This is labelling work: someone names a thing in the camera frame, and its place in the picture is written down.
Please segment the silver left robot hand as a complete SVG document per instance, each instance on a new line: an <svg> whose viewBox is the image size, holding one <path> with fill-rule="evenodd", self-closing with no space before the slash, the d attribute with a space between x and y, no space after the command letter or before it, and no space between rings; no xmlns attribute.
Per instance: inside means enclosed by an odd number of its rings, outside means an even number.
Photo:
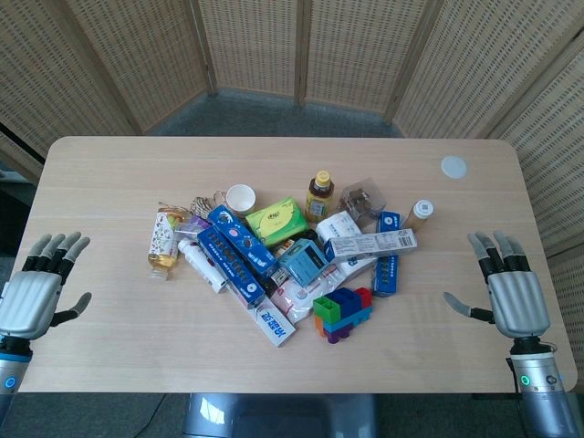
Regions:
<svg viewBox="0 0 584 438"><path fill-rule="evenodd" d="M80 232L43 235L30 249L21 270L5 283L1 294L1 338L38 339L48 329L78 318L92 295L58 311L57 304L68 277L90 239Z"/></svg>

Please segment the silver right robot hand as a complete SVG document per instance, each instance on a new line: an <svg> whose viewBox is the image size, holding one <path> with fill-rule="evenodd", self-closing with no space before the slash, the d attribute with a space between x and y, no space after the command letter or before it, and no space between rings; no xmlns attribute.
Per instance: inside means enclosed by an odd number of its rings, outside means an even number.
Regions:
<svg viewBox="0 0 584 438"><path fill-rule="evenodd" d="M543 335L550 327L548 308L537 274L531 269L522 245L510 235L495 231L467 236L481 269L490 309L473 308L453 294L443 297L457 313L496 325L510 339Z"/></svg>

